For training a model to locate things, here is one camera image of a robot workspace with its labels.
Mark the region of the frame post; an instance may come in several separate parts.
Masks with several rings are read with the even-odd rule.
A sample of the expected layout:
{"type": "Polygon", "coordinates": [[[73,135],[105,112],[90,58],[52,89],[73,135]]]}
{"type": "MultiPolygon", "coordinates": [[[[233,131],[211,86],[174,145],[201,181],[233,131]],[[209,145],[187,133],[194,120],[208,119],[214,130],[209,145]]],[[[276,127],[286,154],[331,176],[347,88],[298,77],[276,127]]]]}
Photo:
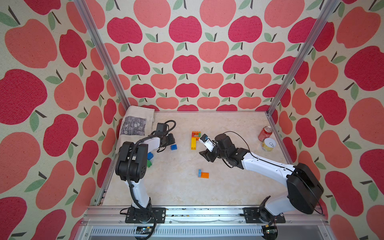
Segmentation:
{"type": "Polygon", "coordinates": [[[125,110],[127,110],[130,106],[130,103],[128,101],[128,98],[125,94],[125,90],[123,88],[123,85],[120,81],[120,78],[115,71],[115,68],[112,63],[112,59],[110,58],[110,55],[107,51],[107,48],[105,47],[104,42],[102,41],[99,31],[97,29],[96,23],[92,18],[92,14],[87,6],[86,1],[79,1],[75,0],[75,5],[77,7],[77,10],[91,36],[91,39],[95,45],[95,48],[98,51],[98,54],[101,58],[101,61],[103,65],[105,66],[105,70],[107,71],[107,74],[109,75],[113,86],[115,90],[117,91],[117,95],[120,98],[123,107],[125,110]]]}
{"type": "Polygon", "coordinates": [[[337,8],[339,3],[341,3],[341,1],[336,0],[327,1],[325,3],[323,9],[320,12],[319,17],[316,19],[314,26],[309,32],[306,41],[303,43],[303,47],[300,49],[299,54],[296,56],[295,61],[291,66],[287,76],[284,77],[281,87],[279,88],[276,96],[272,100],[270,107],[266,111],[267,117],[272,116],[278,104],[281,102],[281,99],[286,90],[288,89],[290,82],[294,79],[296,73],[298,72],[299,68],[301,67],[310,50],[314,48],[315,41],[318,39],[321,31],[328,22],[329,17],[334,13],[334,10],[337,8]]]}

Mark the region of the dark blue lego brick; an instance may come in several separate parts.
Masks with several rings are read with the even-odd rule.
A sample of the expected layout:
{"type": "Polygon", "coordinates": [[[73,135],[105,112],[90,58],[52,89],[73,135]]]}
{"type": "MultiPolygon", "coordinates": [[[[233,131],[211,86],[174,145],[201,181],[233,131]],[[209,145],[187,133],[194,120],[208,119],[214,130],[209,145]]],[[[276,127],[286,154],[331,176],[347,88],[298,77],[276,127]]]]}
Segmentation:
{"type": "Polygon", "coordinates": [[[147,156],[148,161],[150,161],[153,157],[154,155],[151,152],[149,152],[147,156]]]}

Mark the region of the orange lego brick small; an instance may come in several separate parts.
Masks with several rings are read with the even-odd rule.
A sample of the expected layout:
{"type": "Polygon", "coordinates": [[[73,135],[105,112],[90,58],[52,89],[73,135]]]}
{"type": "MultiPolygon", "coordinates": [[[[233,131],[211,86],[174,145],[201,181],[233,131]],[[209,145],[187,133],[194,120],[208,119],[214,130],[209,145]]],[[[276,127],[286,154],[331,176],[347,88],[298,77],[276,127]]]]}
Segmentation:
{"type": "Polygon", "coordinates": [[[209,173],[202,172],[202,173],[200,174],[200,178],[208,179],[209,177],[210,177],[209,173]]]}

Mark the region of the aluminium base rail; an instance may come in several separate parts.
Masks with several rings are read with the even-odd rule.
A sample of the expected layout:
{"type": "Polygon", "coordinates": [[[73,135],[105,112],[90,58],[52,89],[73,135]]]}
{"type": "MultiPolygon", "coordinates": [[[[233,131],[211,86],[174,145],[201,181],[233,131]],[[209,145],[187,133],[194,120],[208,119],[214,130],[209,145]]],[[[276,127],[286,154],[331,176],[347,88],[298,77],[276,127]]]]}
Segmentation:
{"type": "Polygon", "coordinates": [[[255,206],[159,206],[156,226],[137,223],[123,206],[90,207],[76,240],[334,240],[317,213],[280,214],[271,223],[256,218],[255,206]]]}

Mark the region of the left frame post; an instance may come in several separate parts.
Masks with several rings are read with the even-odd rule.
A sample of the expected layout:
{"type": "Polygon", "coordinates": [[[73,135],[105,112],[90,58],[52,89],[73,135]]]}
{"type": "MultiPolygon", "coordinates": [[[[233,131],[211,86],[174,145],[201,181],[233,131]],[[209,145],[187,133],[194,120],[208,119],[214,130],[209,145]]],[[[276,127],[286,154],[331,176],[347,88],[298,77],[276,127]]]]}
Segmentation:
{"type": "Polygon", "coordinates": [[[107,48],[105,47],[104,42],[102,41],[99,31],[97,29],[96,23],[92,18],[92,14],[87,6],[86,1],[79,1],[75,0],[75,5],[77,7],[77,10],[91,36],[91,39],[95,45],[95,48],[98,51],[98,54],[101,58],[101,61],[103,65],[105,66],[105,70],[107,71],[107,74],[109,75],[113,86],[115,90],[117,91],[117,95],[120,98],[123,107],[125,110],[127,110],[130,106],[130,103],[128,101],[128,98],[125,94],[125,90],[123,88],[123,85],[120,81],[120,78],[115,71],[115,68],[112,63],[112,59],[110,58],[110,55],[107,51],[107,48]]]}

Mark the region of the yellow tin can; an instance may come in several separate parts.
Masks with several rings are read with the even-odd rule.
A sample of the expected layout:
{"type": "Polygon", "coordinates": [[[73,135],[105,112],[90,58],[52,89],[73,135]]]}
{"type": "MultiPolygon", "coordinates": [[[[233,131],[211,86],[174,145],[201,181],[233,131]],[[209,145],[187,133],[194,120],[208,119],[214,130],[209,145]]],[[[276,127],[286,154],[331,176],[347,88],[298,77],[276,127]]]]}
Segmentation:
{"type": "Polygon", "coordinates": [[[276,141],[272,138],[265,138],[262,142],[262,149],[271,152],[276,147],[276,141]]]}

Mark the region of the folded beige towel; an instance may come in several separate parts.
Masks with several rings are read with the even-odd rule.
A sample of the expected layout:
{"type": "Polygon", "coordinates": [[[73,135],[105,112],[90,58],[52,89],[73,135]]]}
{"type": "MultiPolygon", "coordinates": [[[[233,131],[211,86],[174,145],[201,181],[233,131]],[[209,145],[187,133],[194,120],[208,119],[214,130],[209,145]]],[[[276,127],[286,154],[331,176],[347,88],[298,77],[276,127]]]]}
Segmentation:
{"type": "Polygon", "coordinates": [[[153,131],[155,110],[130,106],[126,111],[118,131],[117,154],[124,142],[135,143],[153,131]]]}

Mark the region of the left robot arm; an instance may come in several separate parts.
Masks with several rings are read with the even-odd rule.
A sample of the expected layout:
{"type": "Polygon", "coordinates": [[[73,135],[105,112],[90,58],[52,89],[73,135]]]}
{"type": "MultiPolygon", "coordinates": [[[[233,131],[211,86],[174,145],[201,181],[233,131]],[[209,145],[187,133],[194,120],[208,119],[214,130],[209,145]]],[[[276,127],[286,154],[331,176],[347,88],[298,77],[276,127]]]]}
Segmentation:
{"type": "Polygon", "coordinates": [[[156,214],[152,210],[151,198],[141,180],[147,171],[148,153],[153,150],[161,152],[167,146],[176,143],[173,134],[171,134],[175,127],[176,122],[174,120],[158,123],[156,130],[148,136],[136,142],[124,142],[120,147],[115,173],[127,184],[133,200],[128,208],[128,220],[157,224],[156,214]]]}

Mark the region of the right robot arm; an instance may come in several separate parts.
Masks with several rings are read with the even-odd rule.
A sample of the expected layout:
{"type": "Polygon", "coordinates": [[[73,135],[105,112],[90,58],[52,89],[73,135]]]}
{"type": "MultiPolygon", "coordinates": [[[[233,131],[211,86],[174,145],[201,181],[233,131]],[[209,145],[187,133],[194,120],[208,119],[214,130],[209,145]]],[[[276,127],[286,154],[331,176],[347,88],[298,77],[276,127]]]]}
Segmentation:
{"type": "Polygon", "coordinates": [[[200,155],[208,162],[221,159],[232,168],[256,172],[286,188],[275,197],[266,197],[259,205],[256,218],[261,222],[269,224],[280,214],[294,210],[307,215],[315,212],[324,188],[307,165],[282,164],[257,156],[249,148],[237,148],[225,133],[214,140],[203,134],[199,141],[206,147],[200,155]]]}

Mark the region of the red soda can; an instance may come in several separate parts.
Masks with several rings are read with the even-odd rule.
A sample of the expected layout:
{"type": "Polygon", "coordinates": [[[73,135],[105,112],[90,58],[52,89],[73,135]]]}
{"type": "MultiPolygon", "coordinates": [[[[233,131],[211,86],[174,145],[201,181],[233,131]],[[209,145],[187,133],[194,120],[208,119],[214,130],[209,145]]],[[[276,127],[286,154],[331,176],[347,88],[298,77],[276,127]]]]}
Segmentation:
{"type": "Polygon", "coordinates": [[[265,139],[269,138],[272,135],[272,133],[273,133],[273,130],[270,126],[263,127],[263,129],[261,130],[258,136],[259,141],[263,142],[265,139]]]}

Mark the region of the right frame post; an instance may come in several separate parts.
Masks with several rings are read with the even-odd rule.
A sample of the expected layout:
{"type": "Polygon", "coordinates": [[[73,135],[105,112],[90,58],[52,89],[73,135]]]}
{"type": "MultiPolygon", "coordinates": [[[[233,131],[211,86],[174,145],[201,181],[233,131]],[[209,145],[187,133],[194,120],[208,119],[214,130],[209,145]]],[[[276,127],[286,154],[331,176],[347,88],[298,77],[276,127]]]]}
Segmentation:
{"type": "Polygon", "coordinates": [[[315,41],[318,39],[321,31],[328,22],[329,17],[334,13],[334,10],[337,8],[339,3],[341,3],[341,1],[336,0],[327,1],[325,3],[323,9],[320,12],[319,17],[316,19],[314,26],[309,32],[306,41],[303,43],[303,47],[300,49],[299,54],[296,56],[295,61],[291,66],[287,76],[284,77],[281,87],[279,88],[276,96],[272,100],[270,107],[266,111],[267,117],[272,116],[278,104],[281,102],[281,99],[286,90],[288,89],[290,82],[294,79],[296,73],[298,72],[299,68],[301,67],[310,50],[314,48],[315,41]]]}

